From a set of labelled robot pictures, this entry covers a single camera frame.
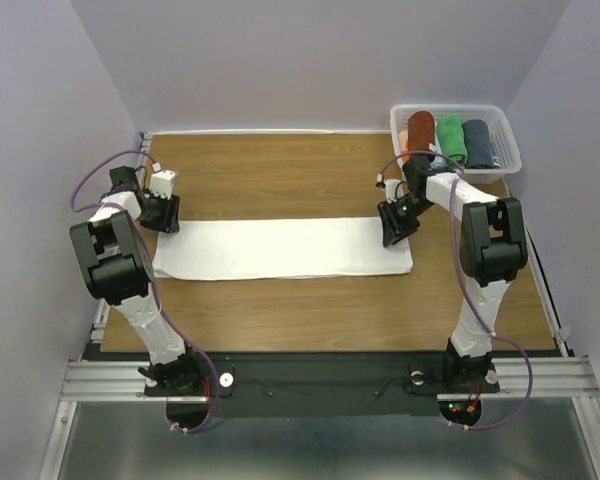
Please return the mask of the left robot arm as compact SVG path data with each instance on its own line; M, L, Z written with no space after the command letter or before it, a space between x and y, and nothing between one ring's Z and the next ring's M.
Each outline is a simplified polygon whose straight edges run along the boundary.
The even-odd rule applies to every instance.
M203 371L160 305L151 256L139 230L179 231L180 197L173 193L178 173L156 167L146 188L131 167L114 168L109 176L111 189L95 213L69 229L81 275L92 297L124 316L143 341L150 364L139 373L149 385L193 393Z

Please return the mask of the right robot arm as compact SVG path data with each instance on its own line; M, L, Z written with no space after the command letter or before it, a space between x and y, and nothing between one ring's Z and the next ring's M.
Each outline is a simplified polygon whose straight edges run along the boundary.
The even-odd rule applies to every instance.
M450 215L454 270L463 296L456 328L448 340L440 378L462 390L484 378L491 365L492 341L501 302L528 262L520 202L498 198L466 182L455 171L436 172L432 152L407 152L401 180L376 175L385 193L377 205L382 243L394 246L416 233L419 217L434 205Z

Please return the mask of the brown rolled towel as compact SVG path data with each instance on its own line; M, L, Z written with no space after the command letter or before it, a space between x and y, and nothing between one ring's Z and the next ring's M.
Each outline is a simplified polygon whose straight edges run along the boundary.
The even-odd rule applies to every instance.
M435 121L433 115L428 111L417 111L408 119L408 151L435 150Z

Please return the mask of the orange rolled towel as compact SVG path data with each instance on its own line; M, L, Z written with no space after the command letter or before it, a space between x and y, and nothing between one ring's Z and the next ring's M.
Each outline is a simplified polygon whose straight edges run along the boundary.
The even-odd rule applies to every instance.
M401 130L398 133L398 143L400 147L400 153L402 154L401 160L404 161L406 159L405 153L408 151L409 146L407 130Z

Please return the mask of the white towel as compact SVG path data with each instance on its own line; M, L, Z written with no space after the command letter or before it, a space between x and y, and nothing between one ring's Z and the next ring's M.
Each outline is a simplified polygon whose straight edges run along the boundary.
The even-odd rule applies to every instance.
M183 221L158 236L159 278L185 281L404 275L409 243L385 248L377 217Z

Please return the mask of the white plastic basket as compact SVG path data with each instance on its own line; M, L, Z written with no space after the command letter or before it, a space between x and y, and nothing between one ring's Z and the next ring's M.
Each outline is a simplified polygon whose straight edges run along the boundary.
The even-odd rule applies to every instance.
M488 104L397 104L389 111L389 124L394 154L401 152L399 133L408 129L408 120L417 111L430 112L435 121L444 115L458 115L463 121L479 119L489 127L492 153L497 168L465 168L464 179L472 184L489 184L522 168L520 151L508 119L502 109Z

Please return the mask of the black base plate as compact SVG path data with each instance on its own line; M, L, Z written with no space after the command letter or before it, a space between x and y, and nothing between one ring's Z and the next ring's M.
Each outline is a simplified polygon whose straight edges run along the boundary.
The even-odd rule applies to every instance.
M139 368L148 397L174 410L205 396L219 418L435 416L438 398L456 408L499 390L490 359L466 368L440 352L239 354L217 361L188 359L170 368Z

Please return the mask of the green rolled towel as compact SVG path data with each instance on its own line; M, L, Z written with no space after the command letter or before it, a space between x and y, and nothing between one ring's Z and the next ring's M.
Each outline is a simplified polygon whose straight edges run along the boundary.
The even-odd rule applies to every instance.
M465 164L468 153L462 119L458 115L440 117L436 133L442 153L460 164Z

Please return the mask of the dark blue towel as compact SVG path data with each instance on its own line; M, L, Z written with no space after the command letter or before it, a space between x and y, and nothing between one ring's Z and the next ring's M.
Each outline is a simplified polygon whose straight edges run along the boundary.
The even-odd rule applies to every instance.
M482 120L473 119L464 122L462 127L467 151L466 167L468 169L493 169L494 161L488 125Z

